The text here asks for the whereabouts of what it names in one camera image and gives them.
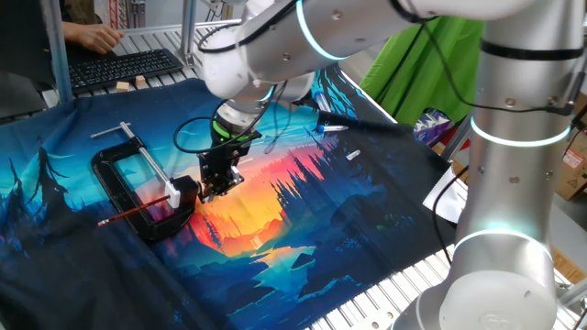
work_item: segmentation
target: person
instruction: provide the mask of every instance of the person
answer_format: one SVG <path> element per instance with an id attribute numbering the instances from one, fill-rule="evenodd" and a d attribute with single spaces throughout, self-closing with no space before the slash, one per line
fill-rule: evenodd
<path id="1" fill-rule="evenodd" d="M 94 0 L 60 0 L 60 7 L 66 43 L 106 55 L 125 36 L 124 32 L 102 24 L 94 12 Z"/>

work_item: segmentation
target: white paper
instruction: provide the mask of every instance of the white paper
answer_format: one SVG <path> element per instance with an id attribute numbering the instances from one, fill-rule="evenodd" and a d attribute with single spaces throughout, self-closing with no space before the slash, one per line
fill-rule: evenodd
<path id="1" fill-rule="evenodd" d="M 424 200 L 424 206 L 429 210 L 432 210 L 434 207 L 434 201 L 454 177 L 455 174 L 452 171 L 452 167 L 450 167 L 428 194 L 427 198 Z M 466 199 L 466 186 L 459 181 L 454 182 L 450 188 L 445 191 L 442 197 L 440 197 L 437 205 L 437 215 L 457 224 L 460 213 L 465 207 Z"/>

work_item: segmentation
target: wooden block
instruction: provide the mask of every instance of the wooden block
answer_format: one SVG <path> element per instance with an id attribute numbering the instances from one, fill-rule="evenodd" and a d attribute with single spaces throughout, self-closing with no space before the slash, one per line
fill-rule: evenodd
<path id="1" fill-rule="evenodd" d="M 130 88 L 130 83 L 128 82 L 118 82 L 116 84 L 116 92 L 117 93 L 126 93 Z"/>
<path id="2" fill-rule="evenodd" d="M 137 78 L 135 80 L 135 85 L 139 89 L 149 88 L 149 86 L 147 85 L 147 80 L 145 80 L 145 77 L 143 77 L 143 76 L 137 76 Z"/>

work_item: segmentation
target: green cloth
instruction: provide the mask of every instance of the green cloth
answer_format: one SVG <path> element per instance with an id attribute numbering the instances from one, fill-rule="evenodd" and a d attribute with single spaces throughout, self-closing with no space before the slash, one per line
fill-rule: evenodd
<path id="1" fill-rule="evenodd" d="M 474 101 L 475 76 L 483 23 L 464 18 L 440 17 L 427 24 L 432 31 L 460 94 Z M 413 26 L 389 39 L 360 87 L 402 124 L 414 125 L 432 107 L 459 122 L 471 110 L 449 85 L 437 51 L 421 26 Z M 404 64 L 392 78 L 402 57 L 415 40 Z"/>

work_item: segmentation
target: box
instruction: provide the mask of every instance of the box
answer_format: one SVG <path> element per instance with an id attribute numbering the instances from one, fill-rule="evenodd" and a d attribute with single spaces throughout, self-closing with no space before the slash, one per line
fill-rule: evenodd
<path id="1" fill-rule="evenodd" d="M 573 114 L 577 115 L 585 106 L 587 106 L 587 95 L 580 93 L 579 97 L 577 97 Z M 583 118 L 582 122 L 587 124 L 587 115 Z"/>
<path id="2" fill-rule="evenodd" d="M 94 11 L 111 28 L 128 28 L 127 1 L 94 0 Z"/>
<path id="3" fill-rule="evenodd" d="M 579 133 L 562 161 L 557 193 L 567 201 L 587 187 L 587 134 Z"/>

